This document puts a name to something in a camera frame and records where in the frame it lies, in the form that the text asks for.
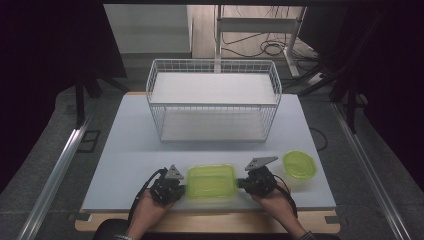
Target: metal rail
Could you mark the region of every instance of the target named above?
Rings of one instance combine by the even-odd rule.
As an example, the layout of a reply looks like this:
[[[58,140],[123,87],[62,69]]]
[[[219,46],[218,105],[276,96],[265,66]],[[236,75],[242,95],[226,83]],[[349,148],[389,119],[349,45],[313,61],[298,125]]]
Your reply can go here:
[[[402,217],[400,216],[395,204],[393,203],[392,199],[390,198],[389,194],[386,192],[383,184],[381,183],[377,172],[372,166],[370,159],[368,158],[364,148],[361,145],[361,142],[355,134],[352,134],[349,126],[345,122],[345,114],[343,112],[342,107],[340,106],[340,104],[337,103],[332,103],[331,105],[336,113],[336,116],[340,122],[340,125],[342,126],[344,133],[346,134],[350,145],[352,146],[353,151],[355,152],[359,164],[361,165],[365,173],[365,176],[371,186],[371,189],[374,192],[374,195],[378,203],[380,204],[387,218],[387,221],[390,227],[392,228],[394,235],[396,236],[396,239],[411,239],[405,227],[405,223],[402,220]]]
[[[71,136],[68,139],[59,159],[56,162],[55,167],[53,168],[52,173],[50,174],[44,188],[37,199],[34,207],[31,210],[21,232],[18,235],[17,239],[34,239],[40,229],[41,224],[50,208],[51,203],[53,202],[54,197],[56,196],[57,190],[62,183],[62,180],[68,170],[68,167],[72,161],[72,158],[78,148],[79,143],[81,142],[82,137],[87,129],[87,126],[93,116],[93,111],[95,108],[95,103],[87,105],[86,113],[87,116],[82,126],[79,129],[74,129],[71,133]]]

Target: metal frame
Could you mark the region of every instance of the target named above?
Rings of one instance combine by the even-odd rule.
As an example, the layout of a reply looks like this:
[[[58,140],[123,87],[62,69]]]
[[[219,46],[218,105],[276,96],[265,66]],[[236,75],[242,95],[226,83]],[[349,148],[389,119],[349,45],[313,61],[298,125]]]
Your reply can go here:
[[[387,222],[389,223],[394,235],[396,236],[396,239],[411,239],[399,211],[397,210],[395,204],[381,183],[381,180],[378,177],[377,172],[375,171],[364,148],[362,147],[361,142],[359,141],[356,134],[351,131],[346,121],[344,121],[345,114],[341,104],[331,103],[331,106],[333,107],[343,132],[345,133],[346,138],[349,141],[350,146],[356,155],[356,158],[358,159],[359,165],[364,171],[365,177],[367,178],[374,196],[380,204],[381,209],[386,216]]]
[[[17,239],[35,239],[38,230],[40,229],[41,224],[43,223],[44,218],[50,208],[50,205],[56,196],[57,190],[59,189],[63,178],[65,177],[68,167],[71,164],[78,145],[84,136],[87,126],[92,118],[94,108],[95,103],[89,104],[87,106],[87,117],[85,118],[85,121],[79,129],[74,129],[72,131],[71,136],[69,137],[68,142],[62,151],[62,154],[57,160],[56,165],[49,176],[49,179],[44,185],[44,188],[40,193],[37,202],[32,208],[31,213],[29,214]]]
[[[270,33],[290,33],[291,38],[287,46],[284,47],[284,56],[293,78],[300,77],[296,63],[293,61],[293,46],[299,34],[300,25],[305,15],[306,7],[302,7],[296,19],[275,19],[275,18],[228,18],[222,17],[221,6],[218,5],[218,16],[216,18],[216,45],[215,59],[221,60],[221,33],[223,32],[270,32]],[[216,63],[215,72],[220,72],[219,62]]]

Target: white shelf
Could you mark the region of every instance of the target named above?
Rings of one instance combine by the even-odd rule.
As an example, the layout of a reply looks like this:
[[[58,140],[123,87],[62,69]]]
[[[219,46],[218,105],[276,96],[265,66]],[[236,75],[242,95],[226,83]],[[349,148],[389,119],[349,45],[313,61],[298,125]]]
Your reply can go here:
[[[278,101],[265,73],[159,72],[150,103],[276,106]]]
[[[266,139],[259,111],[166,111],[162,138],[166,141],[258,141]]]

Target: cable cord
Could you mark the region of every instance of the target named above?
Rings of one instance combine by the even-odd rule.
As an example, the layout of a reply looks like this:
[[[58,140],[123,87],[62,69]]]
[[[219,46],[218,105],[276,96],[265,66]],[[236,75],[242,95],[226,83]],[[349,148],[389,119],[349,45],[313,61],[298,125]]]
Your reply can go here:
[[[322,146],[322,147],[320,147],[320,148],[317,148],[317,152],[320,152],[320,151],[322,151],[322,150],[326,149],[326,148],[327,148],[327,146],[328,146],[328,139],[327,139],[327,137],[325,136],[325,134],[324,134],[323,132],[321,132],[320,130],[318,130],[318,129],[316,129],[316,128],[313,128],[313,127],[309,127],[309,129],[310,129],[310,130],[313,130],[313,131],[315,131],[315,132],[317,132],[317,133],[319,133],[319,134],[322,136],[322,138],[324,139],[324,146]]]

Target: lime green bowl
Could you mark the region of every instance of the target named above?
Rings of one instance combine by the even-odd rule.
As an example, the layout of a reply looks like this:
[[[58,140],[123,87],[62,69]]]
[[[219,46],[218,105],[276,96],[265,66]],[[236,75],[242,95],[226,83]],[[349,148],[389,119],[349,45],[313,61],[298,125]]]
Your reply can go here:
[[[314,159],[302,151],[287,152],[283,165],[285,172],[296,179],[310,179],[317,172]]]

